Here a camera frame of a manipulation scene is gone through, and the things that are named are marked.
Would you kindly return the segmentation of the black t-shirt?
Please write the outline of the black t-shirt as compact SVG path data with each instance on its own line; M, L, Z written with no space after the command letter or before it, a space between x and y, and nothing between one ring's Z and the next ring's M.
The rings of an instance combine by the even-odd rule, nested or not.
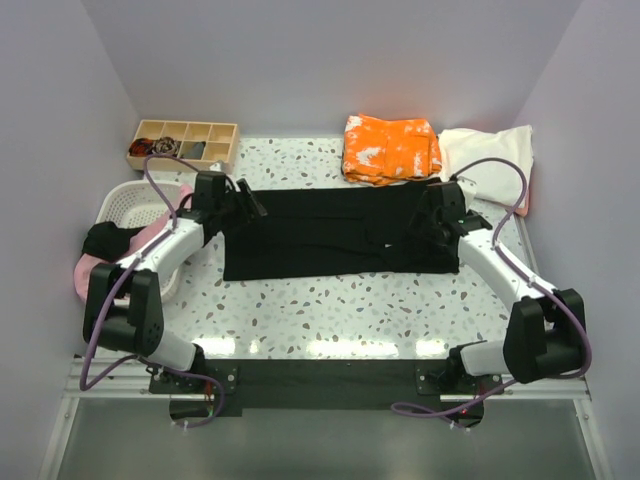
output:
M266 216L224 233L224 280L360 273L449 274L456 254L415 235L410 222L426 190L388 187L261 190Z

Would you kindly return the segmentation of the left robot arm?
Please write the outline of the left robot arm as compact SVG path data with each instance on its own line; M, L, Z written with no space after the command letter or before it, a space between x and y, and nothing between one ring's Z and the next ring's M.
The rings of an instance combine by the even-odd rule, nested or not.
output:
M178 208L156 182L149 184L168 207L169 218L162 230L134 253L92 269L85 304L87 351L81 378L88 378L96 350L101 347L168 370L183 391L196 392L206 383L207 368L196 361L196 344L165 328L161 286L217 234L259 220L267 211L246 180L235 180L223 172L199 172L190 204Z

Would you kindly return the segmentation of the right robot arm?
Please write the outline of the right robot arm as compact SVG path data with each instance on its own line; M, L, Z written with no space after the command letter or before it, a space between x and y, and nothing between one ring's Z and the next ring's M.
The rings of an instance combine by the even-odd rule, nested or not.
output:
M503 340L451 349L440 377L444 385L466 393L481 376L507 374L527 384L578 373L589 365L582 297L540 279L501 247L495 228L467 209L457 183L428 185L409 231L473 269L510 312Z

